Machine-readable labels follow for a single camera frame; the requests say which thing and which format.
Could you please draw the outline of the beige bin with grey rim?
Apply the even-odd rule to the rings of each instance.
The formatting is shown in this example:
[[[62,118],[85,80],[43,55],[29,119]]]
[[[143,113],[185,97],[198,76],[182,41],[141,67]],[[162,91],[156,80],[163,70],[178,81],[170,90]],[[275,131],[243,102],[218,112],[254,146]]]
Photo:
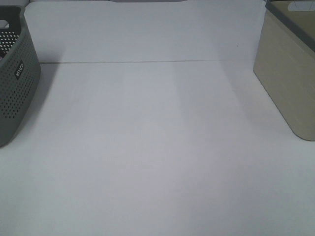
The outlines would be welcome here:
[[[315,139],[315,2],[268,0],[253,71],[291,131]]]

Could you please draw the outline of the grey perforated plastic basket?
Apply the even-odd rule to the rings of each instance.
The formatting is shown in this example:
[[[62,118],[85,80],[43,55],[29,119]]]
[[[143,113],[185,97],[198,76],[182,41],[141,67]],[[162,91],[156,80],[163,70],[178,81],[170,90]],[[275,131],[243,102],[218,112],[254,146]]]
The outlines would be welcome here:
[[[24,16],[18,5],[2,5],[0,30],[0,145],[17,132],[36,92],[41,67]]]

